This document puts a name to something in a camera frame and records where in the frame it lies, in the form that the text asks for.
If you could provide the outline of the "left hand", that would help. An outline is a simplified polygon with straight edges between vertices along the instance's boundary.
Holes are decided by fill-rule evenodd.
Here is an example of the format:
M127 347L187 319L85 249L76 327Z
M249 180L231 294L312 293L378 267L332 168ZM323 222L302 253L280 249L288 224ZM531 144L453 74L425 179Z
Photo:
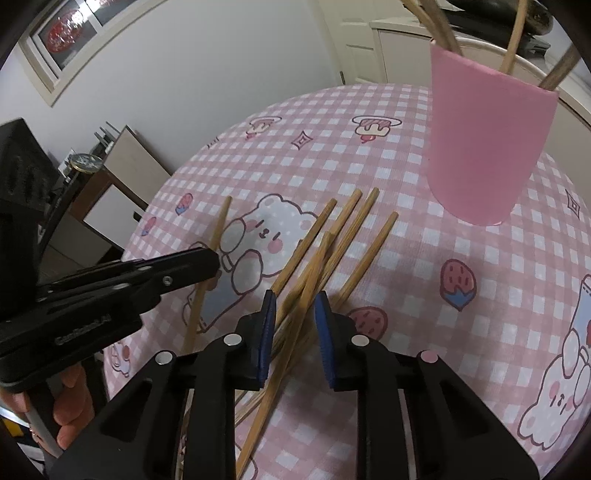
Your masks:
M63 389L55 399L53 418L60 426L56 443L67 449L94 417L92 398L86 383L86 373L80 363L67 368L60 374ZM23 416L31 408L26 393L10 393L1 388L1 400L15 413ZM39 432L31 427L34 440L45 451L51 453Z

